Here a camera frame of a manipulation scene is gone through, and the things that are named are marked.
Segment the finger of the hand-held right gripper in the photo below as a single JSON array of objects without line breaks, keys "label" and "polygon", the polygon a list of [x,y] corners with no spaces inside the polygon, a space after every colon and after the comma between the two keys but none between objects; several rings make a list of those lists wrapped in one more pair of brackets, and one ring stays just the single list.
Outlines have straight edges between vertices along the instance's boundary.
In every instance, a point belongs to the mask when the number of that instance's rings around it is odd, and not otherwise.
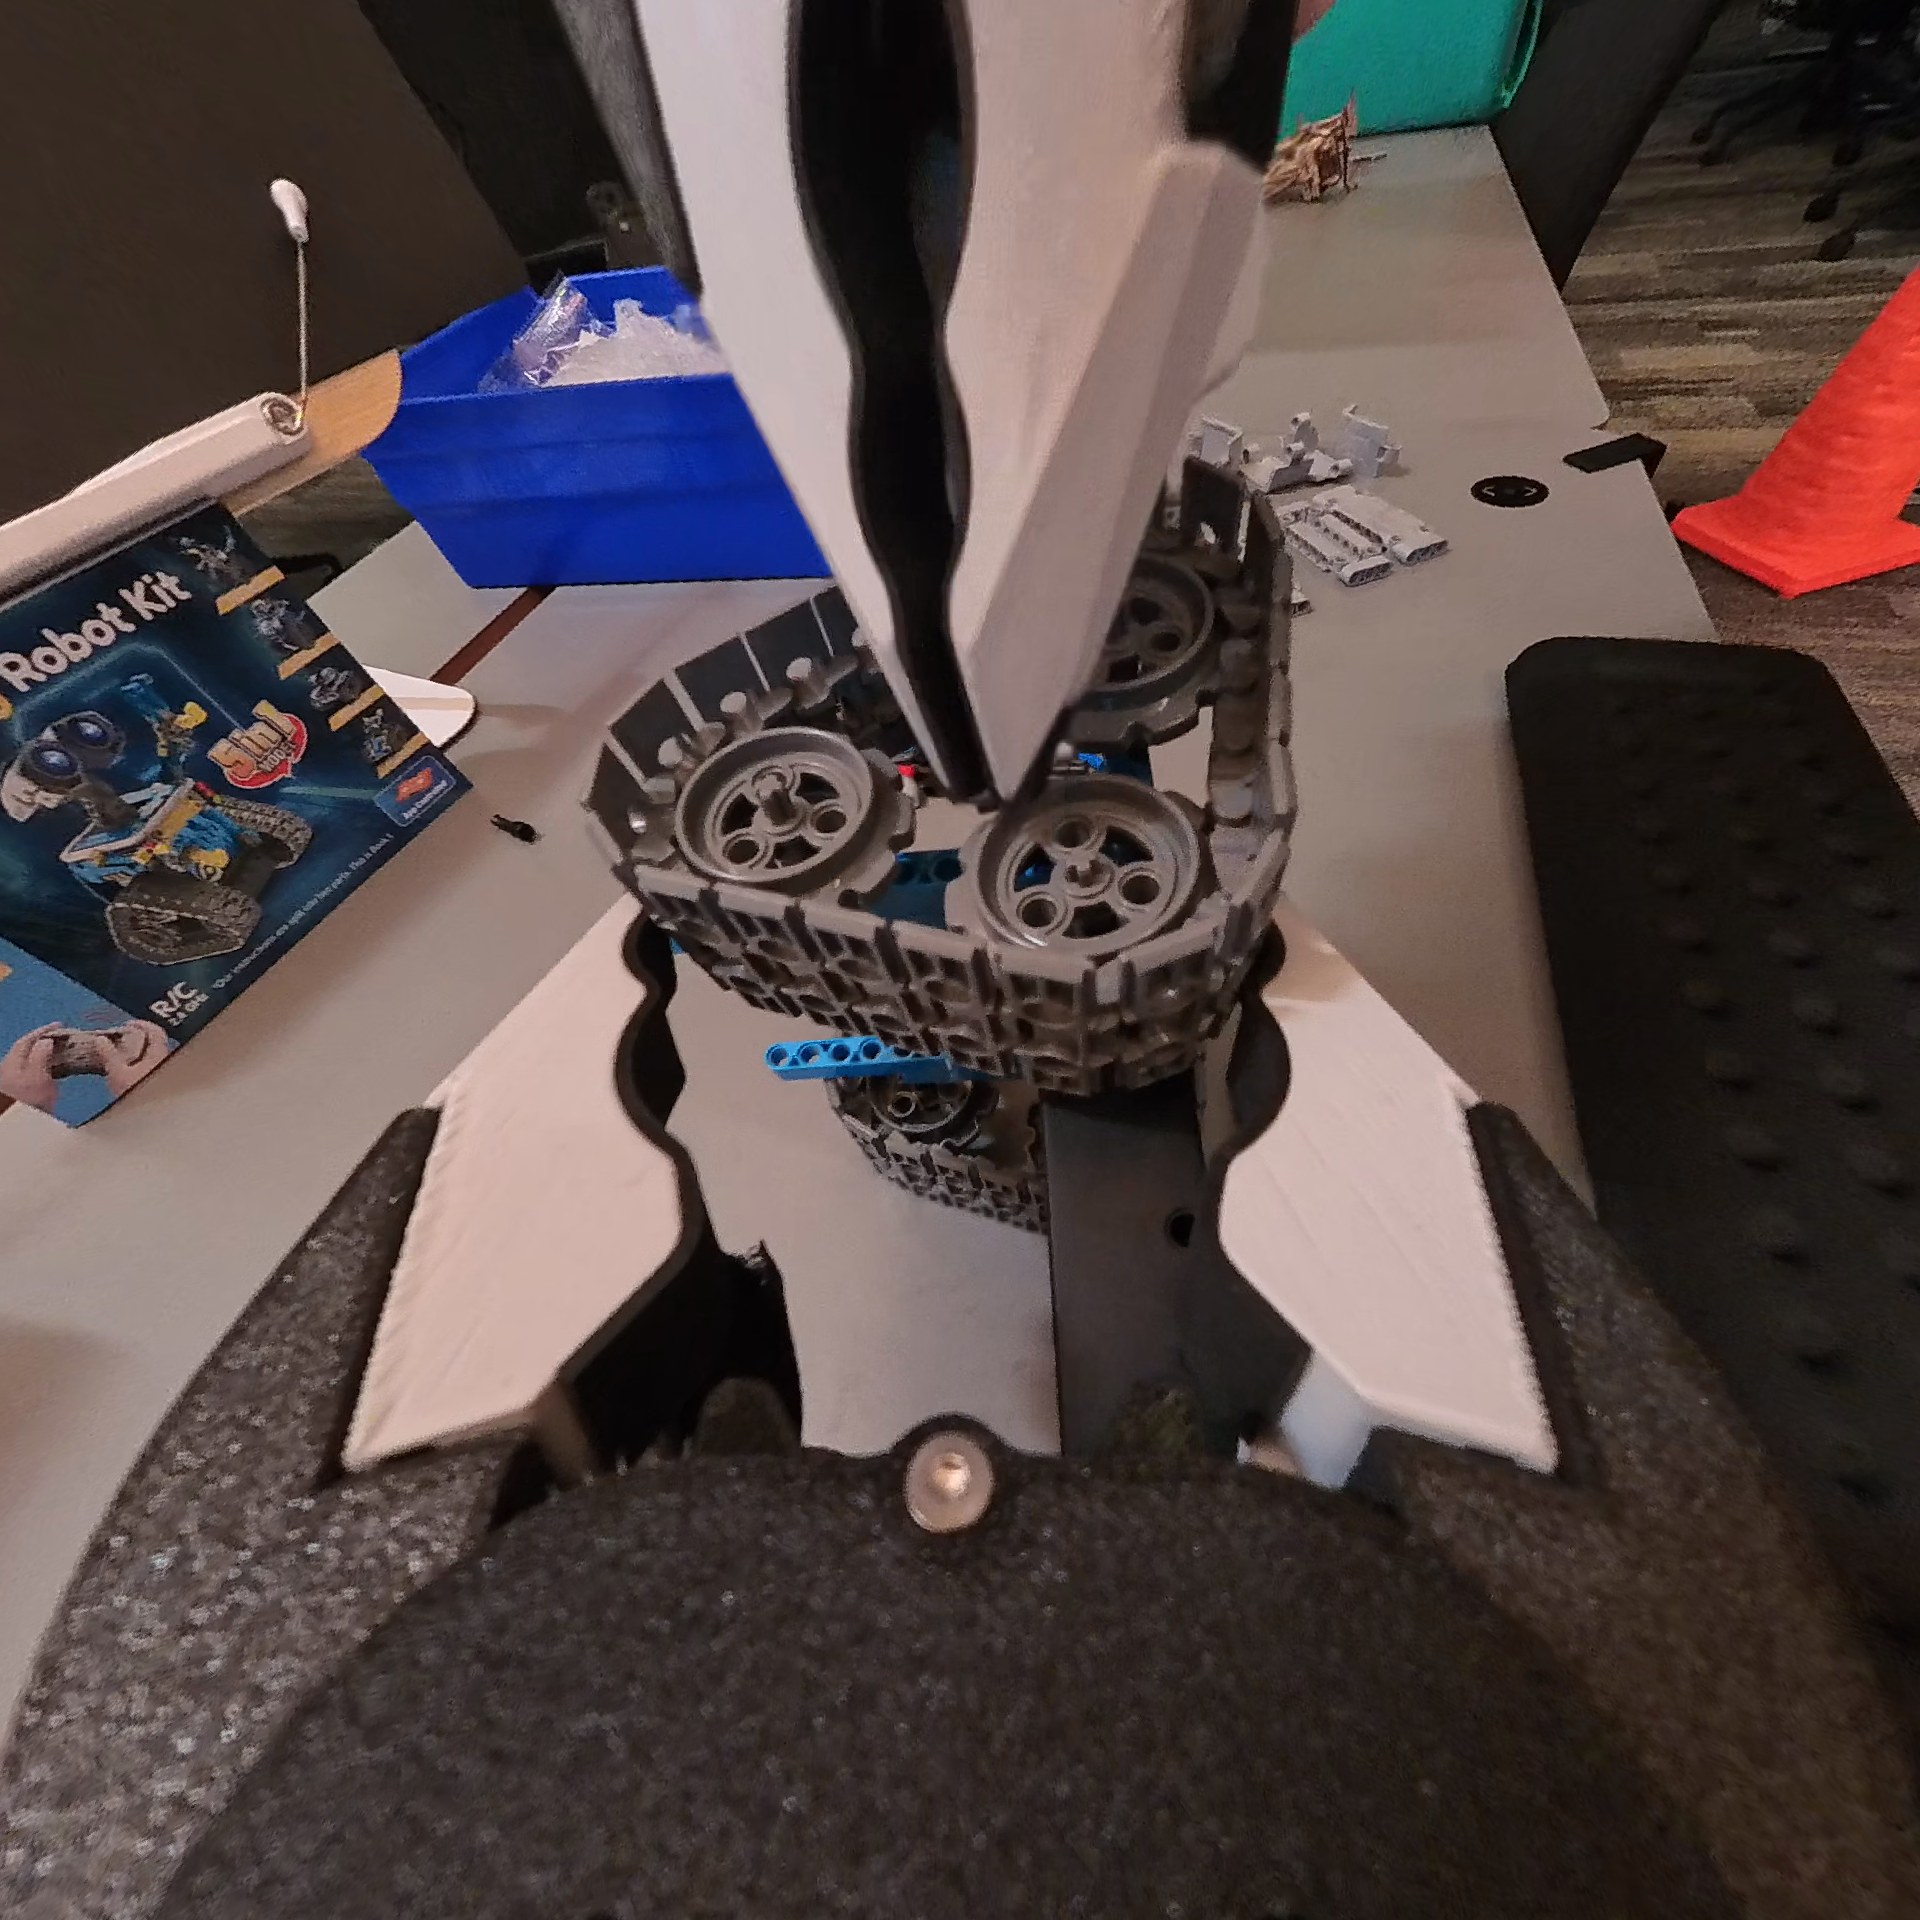
[{"label": "finger of the hand-held right gripper", "polygon": [[944,319],[967,430],[952,646],[1018,793],[1089,684],[1232,319],[1279,137],[1276,5],[965,5],[967,230]]},{"label": "finger of the hand-held right gripper", "polygon": [[905,141],[852,5],[635,7],[705,308],[948,791],[985,758],[946,631],[953,513]]}]

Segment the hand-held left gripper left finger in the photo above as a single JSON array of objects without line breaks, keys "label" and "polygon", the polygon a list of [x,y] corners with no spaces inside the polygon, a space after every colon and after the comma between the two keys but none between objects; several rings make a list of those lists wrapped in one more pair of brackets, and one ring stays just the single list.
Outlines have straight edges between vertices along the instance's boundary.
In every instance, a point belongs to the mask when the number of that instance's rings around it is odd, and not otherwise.
[{"label": "hand-held left gripper left finger", "polygon": [[594,1475],[656,1422],[585,1382],[705,1231],[690,1163],[634,1088],[632,1041],[672,1041],[651,933],[607,911],[435,1092],[348,1471],[519,1433],[555,1475]]}]

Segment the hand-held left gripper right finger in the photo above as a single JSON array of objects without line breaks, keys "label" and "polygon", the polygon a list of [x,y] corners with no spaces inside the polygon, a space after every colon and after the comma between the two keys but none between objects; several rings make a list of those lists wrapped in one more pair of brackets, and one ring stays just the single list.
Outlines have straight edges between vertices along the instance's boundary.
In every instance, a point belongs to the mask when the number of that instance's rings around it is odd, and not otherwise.
[{"label": "hand-held left gripper right finger", "polygon": [[1289,1084],[1229,1163],[1227,1259],[1308,1342],[1281,1414],[1339,1486],[1377,1428],[1554,1469],[1554,1436],[1481,1184],[1475,1091],[1308,920],[1264,988]]}]

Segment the black motor battery block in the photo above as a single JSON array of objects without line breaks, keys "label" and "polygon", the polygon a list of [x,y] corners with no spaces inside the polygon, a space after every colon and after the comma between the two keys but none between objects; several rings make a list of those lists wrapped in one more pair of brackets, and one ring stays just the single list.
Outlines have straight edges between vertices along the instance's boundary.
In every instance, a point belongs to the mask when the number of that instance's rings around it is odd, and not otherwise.
[{"label": "black motor battery block", "polygon": [[[929,791],[899,870],[914,920],[983,814]],[[676,1128],[721,1231],[768,1238],[786,1270],[812,1440],[869,1449],[959,1406],[1084,1454],[1140,1384],[1173,1384],[1227,1451],[1279,1397],[1281,1326],[1212,1222],[1205,1084],[1239,996],[1184,1072],[1055,1095],[762,1011],[676,944],[671,960],[693,1072]]]}]

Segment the grey toy track belt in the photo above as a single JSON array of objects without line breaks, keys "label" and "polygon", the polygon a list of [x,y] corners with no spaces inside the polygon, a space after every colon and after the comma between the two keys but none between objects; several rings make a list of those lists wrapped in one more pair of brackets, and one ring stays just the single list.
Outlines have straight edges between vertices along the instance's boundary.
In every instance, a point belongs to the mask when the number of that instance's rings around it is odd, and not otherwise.
[{"label": "grey toy track belt", "polygon": [[871,648],[797,606],[667,670],[588,795],[616,875],[716,985],[1055,1095],[1192,1067],[1269,933],[1297,791],[1276,508],[1188,459],[1052,764],[973,825],[933,923],[924,782]]}]

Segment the clear plastic bags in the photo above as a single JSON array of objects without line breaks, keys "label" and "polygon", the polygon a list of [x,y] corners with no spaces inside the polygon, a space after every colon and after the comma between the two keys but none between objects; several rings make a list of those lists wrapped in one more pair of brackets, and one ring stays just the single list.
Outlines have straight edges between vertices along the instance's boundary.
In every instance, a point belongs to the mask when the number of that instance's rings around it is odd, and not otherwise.
[{"label": "clear plastic bags", "polygon": [[531,392],[604,381],[725,374],[727,357],[707,328],[698,304],[672,316],[616,299],[613,321],[599,319],[585,288],[559,277],[511,348],[482,372],[481,392]]}]

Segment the blue plastic bin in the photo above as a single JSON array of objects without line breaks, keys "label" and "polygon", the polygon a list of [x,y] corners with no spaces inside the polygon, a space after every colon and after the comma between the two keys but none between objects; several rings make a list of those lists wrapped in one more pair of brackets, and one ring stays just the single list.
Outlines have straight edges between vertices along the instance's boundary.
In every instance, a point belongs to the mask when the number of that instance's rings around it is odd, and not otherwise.
[{"label": "blue plastic bin", "polygon": [[408,349],[369,447],[468,585],[832,574],[730,374],[482,392],[535,308],[519,289]]}]

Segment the brown wooden toy model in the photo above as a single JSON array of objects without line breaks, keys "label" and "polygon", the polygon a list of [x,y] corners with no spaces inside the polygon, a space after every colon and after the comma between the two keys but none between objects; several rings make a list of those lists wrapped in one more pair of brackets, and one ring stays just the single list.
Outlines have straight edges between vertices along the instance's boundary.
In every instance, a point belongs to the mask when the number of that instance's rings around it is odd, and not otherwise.
[{"label": "brown wooden toy model", "polygon": [[1264,169],[1263,201],[1267,206],[1323,204],[1351,193],[1361,166],[1377,158],[1356,149],[1359,132],[1359,94],[1351,94],[1331,116],[1304,118],[1276,144]]}]

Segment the black dimpled pad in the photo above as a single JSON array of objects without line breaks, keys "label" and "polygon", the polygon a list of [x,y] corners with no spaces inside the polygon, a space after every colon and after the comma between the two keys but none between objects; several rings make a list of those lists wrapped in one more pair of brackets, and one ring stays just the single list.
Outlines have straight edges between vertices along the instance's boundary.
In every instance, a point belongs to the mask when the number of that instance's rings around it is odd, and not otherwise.
[{"label": "black dimpled pad", "polygon": [[1504,689],[1601,1222],[1911,1647],[1915,817],[1810,656],[1551,638]]}]

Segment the green storage bin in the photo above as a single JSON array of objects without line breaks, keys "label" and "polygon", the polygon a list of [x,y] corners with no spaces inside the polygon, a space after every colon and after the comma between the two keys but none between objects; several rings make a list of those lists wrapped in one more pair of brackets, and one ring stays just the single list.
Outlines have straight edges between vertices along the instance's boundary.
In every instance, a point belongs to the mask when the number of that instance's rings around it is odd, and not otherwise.
[{"label": "green storage bin", "polygon": [[1289,51],[1281,137],[1356,100],[1365,135],[1487,126],[1522,85],[1540,3],[1336,3]]}]

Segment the white rounded board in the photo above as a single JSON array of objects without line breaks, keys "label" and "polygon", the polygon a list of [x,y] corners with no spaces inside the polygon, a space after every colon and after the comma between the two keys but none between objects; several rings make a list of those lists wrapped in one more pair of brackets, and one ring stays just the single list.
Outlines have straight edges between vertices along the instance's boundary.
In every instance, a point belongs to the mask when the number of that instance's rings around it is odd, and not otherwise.
[{"label": "white rounded board", "polygon": [[410,676],[388,667],[371,667],[369,672],[384,697],[436,749],[466,734],[479,717],[475,699],[463,685]]}]

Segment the blue robot kit box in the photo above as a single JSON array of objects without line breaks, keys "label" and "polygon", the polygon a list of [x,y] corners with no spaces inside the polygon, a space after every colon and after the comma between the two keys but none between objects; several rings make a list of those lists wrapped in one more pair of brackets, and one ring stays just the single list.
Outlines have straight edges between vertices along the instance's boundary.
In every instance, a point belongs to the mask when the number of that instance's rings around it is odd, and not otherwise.
[{"label": "blue robot kit box", "polygon": [[468,782],[228,510],[2,613],[4,1096],[79,1128]]}]

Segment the white plank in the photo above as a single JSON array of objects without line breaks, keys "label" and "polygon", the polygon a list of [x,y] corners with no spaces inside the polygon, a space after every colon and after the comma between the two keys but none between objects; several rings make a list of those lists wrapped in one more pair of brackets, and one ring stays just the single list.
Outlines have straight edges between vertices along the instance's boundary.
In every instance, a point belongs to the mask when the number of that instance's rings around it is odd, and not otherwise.
[{"label": "white plank", "polygon": [[305,417],[260,392],[128,455],[2,527],[2,592],[87,564],[141,529],[217,499],[244,511],[297,488],[372,444],[400,403],[400,355],[322,380]]}]

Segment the orange traffic cone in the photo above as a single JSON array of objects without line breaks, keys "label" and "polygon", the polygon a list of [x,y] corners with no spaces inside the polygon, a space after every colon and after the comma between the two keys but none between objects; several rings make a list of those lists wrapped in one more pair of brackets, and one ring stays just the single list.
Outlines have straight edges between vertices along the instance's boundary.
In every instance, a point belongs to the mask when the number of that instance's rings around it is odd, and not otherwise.
[{"label": "orange traffic cone", "polygon": [[1905,504],[1919,480],[1919,271],[1735,495],[1673,535],[1784,596],[1919,563]]}]

